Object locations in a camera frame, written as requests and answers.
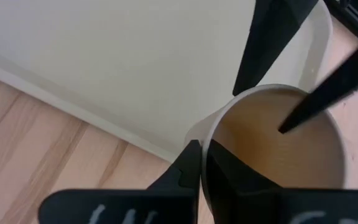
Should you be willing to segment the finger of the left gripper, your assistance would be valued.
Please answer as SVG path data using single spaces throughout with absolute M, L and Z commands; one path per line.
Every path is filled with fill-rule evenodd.
M 293 108 L 278 131 L 285 134 L 295 129 L 357 90 L 358 49 Z
M 232 94 L 255 87 L 300 29 L 317 0 L 256 0 Z

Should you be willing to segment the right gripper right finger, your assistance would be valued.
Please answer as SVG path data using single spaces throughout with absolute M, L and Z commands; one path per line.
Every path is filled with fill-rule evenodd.
M 216 223 L 358 223 L 358 190 L 283 188 L 215 140 L 204 186 Z

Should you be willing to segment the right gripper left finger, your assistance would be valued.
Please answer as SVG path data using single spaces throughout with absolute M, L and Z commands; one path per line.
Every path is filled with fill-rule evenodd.
M 40 223 L 196 223 L 202 147 L 190 141 L 174 163 L 142 190 L 68 189 L 43 200 Z

